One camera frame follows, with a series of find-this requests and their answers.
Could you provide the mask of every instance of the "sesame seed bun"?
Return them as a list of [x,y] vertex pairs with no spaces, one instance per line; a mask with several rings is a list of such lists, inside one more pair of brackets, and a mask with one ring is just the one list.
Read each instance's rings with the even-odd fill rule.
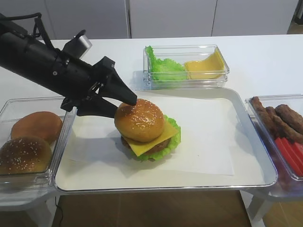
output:
[[122,103],[114,122],[122,136],[138,142],[150,142],[164,131],[162,111],[150,101],[140,98],[135,106]]
[[41,111],[31,113],[17,121],[11,130],[11,138],[21,136],[37,136],[49,144],[58,139],[62,128],[62,120],[52,112]]
[[0,148],[0,174],[43,172],[52,157],[49,144],[34,136],[7,141]]

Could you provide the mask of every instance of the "white tray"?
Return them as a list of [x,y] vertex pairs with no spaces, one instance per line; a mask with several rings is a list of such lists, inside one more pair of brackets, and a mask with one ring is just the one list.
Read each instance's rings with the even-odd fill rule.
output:
[[153,90],[137,95],[181,126],[182,142],[175,152],[161,161],[136,161],[121,145],[113,119],[76,117],[55,175],[59,190],[202,190],[276,182],[276,169],[235,91]]

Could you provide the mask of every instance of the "lettuce leaf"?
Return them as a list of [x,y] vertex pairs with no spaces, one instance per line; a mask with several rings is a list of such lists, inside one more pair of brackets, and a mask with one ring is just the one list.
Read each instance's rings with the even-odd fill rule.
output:
[[178,130],[178,133],[170,139],[170,142],[166,148],[164,148],[163,150],[156,152],[154,154],[150,154],[150,155],[142,154],[139,157],[137,157],[139,160],[146,161],[150,158],[152,158],[154,160],[159,160],[159,159],[163,158],[164,156],[168,155],[181,142],[181,127],[177,125],[177,123],[174,119],[169,118],[166,115],[164,115],[164,118],[167,121],[169,121],[169,123]]
[[151,72],[153,80],[184,80],[187,79],[185,68],[176,61],[166,58],[157,59],[151,46],[145,48],[151,60]]

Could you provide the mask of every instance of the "cabinet door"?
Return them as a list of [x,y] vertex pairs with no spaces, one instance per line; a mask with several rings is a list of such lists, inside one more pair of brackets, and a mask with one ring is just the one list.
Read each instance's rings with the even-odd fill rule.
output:
[[[42,13],[42,21],[51,39],[55,39],[53,28],[43,0],[0,0],[0,13],[6,17],[23,16]],[[16,20],[14,23],[24,27],[29,33],[33,32],[34,19]]]
[[128,38],[125,0],[46,0],[58,39],[85,29],[89,39]]
[[213,36],[286,34],[298,0],[218,0]]
[[130,0],[132,38],[211,36],[216,0]]

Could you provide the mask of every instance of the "black robotic arm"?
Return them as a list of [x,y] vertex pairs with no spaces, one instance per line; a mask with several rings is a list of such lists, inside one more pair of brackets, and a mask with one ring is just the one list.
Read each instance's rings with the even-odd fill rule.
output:
[[[32,34],[13,20],[35,18]],[[36,40],[42,37],[44,43]],[[65,97],[61,108],[77,115],[113,118],[117,107],[103,97],[135,105],[137,96],[118,76],[115,62],[104,57],[95,65],[80,60],[91,47],[85,30],[61,50],[54,48],[41,14],[5,17],[0,14],[0,66]]]

